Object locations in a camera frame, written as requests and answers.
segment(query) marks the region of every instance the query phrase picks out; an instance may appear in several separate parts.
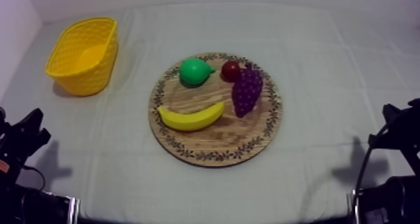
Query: cable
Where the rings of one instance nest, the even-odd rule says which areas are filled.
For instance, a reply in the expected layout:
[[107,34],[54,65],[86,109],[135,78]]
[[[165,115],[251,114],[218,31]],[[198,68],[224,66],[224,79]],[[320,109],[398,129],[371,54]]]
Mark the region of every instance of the cable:
[[42,178],[42,187],[40,189],[38,189],[38,191],[41,191],[41,190],[43,190],[45,188],[46,182],[45,182],[45,176],[43,175],[43,173],[41,173],[38,169],[36,169],[34,167],[31,167],[31,166],[23,165],[22,168],[24,170],[32,170],[32,171],[35,171],[35,172],[37,172],[41,176],[41,178]]
[[29,191],[33,191],[33,190],[42,191],[45,188],[46,182],[45,182],[45,176],[38,169],[36,169],[34,167],[26,166],[26,165],[23,165],[22,169],[35,171],[42,178],[42,187],[40,189],[37,190],[37,189],[34,189],[34,188],[27,188],[28,190],[22,196],[22,199],[21,199],[22,224],[26,224],[26,218],[25,218],[25,212],[24,212],[24,204],[25,204],[26,195],[29,193]]
[[[393,122],[394,122],[394,120],[392,120],[391,122],[384,125],[381,128],[381,130],[379,130],[379,132],[377,133],[376,136],[381,136],[382,134],[384,134],[384,132],[388,129],[389,125],[391,125]],[[350,218],[349,218],[349,223],[351,223],[351,224],[353,224],[353,222],[354,222],[353,220],[356,219],[356,201],[359,199],[359,190],[360,190],[360,186],[362,184],[363,175],[364,175],[364,172],[365,172],[366,167],[368,165],[369,157],[371,156],[373,148],[375,148],[375,146],[369,145],[369,148],[367,149],[367,152],[364,155],[362,167],[360,167],[359,176],[357,177],[356,187],[354,189],[355,193],[354,193],[354,196],[353,196],[353,201],[351,203],[351,213],[350,213]]]

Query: round wooden tray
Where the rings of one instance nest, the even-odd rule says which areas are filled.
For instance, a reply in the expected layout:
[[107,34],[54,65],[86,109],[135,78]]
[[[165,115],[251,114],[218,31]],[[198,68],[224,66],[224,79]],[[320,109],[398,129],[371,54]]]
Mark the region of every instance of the round wooden tray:
[[[228,53],[201,53],[190,58],[207,62],[216,72],[199,88],[185,88],[179,81],[182,61],[170,67],[156,83],[149,100],[149,123],[163,148],[176,158],[192,165],[224,167],[242,163],[256,156],[270,143],[280,125],[283,107],[277,86],[270,76],[252,61]],[[264,87],[254,110],[243,118],[234,112],[233,83],[220,78],[222,65],[237,61],[241,68],[250,62],[261,72]],[[177,113],[194,113],[214,103],[225,102],[223,115],[211,126],[194,132],[168,128],[157,108],[167,106]]]

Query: red apple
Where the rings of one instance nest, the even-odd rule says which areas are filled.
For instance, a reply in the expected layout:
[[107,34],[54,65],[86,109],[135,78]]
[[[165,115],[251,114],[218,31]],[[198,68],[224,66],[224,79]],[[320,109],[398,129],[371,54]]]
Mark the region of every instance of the red apple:
[[227,82],[235,82],[241,75],[241,68],[235,61],[228,61],[222,66],[222,78]]

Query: green fruit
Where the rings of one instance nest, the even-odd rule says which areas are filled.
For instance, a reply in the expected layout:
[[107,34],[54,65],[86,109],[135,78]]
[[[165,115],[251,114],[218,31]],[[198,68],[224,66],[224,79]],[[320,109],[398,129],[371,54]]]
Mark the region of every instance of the green fruit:
[[179,75],[181,81],[190,85],[201,85],[209,77],[215,69],[209,64],[196,58],[190,58],[182,62],[181,73]]

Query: plastic fruit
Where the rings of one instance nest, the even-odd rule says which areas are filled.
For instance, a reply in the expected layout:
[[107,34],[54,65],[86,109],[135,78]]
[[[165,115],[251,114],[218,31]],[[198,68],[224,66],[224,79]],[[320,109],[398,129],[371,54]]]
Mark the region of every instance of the plastic fruit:
[[235,61],[228,61],[222,66],[222,78],[227,82],[235,82],[241,75],[241,68]]
[[215,69],[209,64],[200,59],[190,58],[182,62],[179,77],[186,84],[197,86],[203,84],[213,72]]
[[239,118],[254,109],[263,90],[263,78],[259,71],[253,69],[251,63],[246,63],[245,66],[246,69],[241,70],[241,75],[232,88],[233,105]]
[[223,114],[224,103],[219,102],[200,112],[188,115],[168,111],[163,106],[157,110],[161,114],[163,123],[168,127],[179,131],[196,131],[214,123]]

